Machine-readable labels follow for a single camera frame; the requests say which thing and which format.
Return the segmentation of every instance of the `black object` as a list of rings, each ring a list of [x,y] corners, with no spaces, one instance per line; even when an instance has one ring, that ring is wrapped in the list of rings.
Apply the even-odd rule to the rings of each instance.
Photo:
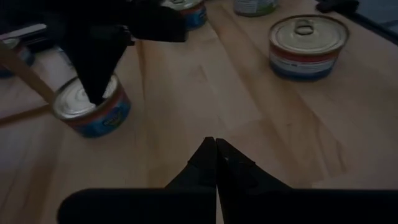
[[[159,0],[2,0],[0,16],[15,26],[44,23],[71,60],[90,102],[99,105],[131,35],[185,42],[185,19]]]
[[[89,189],[66,198],[59,224],[397,222],[397,191],[293,189],[224,139],[205,138],[164,189]]]
[[[3,29],[3,33],[18,30],[18,36],[13,35],[11,38],[18,38],[32,53],[42,52],[54,47],[54,41],[47,37],[47,30],[45,26],[40,24],[24,24],[19,27],[7,27]]]
[[[324,0],[318,3],[316,8],[322,13],[328,13],[331,11],[354,13],[358,6],[358,0]]]

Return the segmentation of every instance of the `wooden stick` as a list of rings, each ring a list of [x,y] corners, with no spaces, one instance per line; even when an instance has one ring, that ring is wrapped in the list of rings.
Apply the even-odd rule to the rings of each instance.
[[[5,118],[0,118],[0,127],[5,126],[7,124],[11,124],[16,121],[21,121],[23,119],[34,118],[36,116],[39,116],[39,115],[42,115],[45,113],[49,113],[49,112],[51,112],[51,106],[43,105],[43,106],[28,110],[28,111],[16,113],[16,114],[10,115]]]
[[[47,103],[52,103],[54,91],[13,50],[8,49],[1,41],[0,63],[36,91]]]

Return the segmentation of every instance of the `robotic arm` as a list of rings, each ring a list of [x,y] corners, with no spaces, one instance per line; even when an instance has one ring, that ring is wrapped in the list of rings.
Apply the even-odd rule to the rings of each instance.
[[[37,21],[68,55],[90,102],[99,105],[131,36],[185,42],[183,16],[159,0],[51,1],[3,0],[11,23]]]

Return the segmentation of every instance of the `cat food can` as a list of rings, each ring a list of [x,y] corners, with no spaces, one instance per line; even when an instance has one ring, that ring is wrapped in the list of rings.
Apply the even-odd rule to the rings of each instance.
[[[35,62],[34,55],[30,52],[25,45],[18,38],[10,38],[2,40],[2,42],[9,48],[15,51],[20,59],[22,59],[28,66],[32,66]],[[9,78],[13,77],[14,74],[12,71],[8,70],[5,66],[0,64],[0,78]]]
[[[64,84],[52,104],[55,117],[86,138],[96,138],[114,131],[129,114],[131,104],[116,75],[109,81],[105,101],[96,106],[76,77]]]
[[[275,11],[277,0],[234,0],[234,12],[240,16],[264,16]]]
[[[330,74],[349,37],[347,27],[319,15],[293,16],[269,32],[269,63],[284,78],[316,80]]]
[[[187,29],[201,27],[207,20],[206,7],[203,0],[166,0],[163,6],[181,12],[187,23]]]

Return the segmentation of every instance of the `tabletop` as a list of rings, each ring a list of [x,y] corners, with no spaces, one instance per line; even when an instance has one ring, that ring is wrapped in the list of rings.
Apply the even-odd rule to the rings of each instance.
[[[398,188],[397,46],[331,13],[351,37],[329,77],[291,82],[268,66],[270,26],[315,5],[247,18],[212,0],[186,43],[137,41],[116,69],[132,111],[107,136],[84,139],[51,114],[1,128],[0,222],[55,223],[88,187],[163,187],[206,136],[291,187]]]

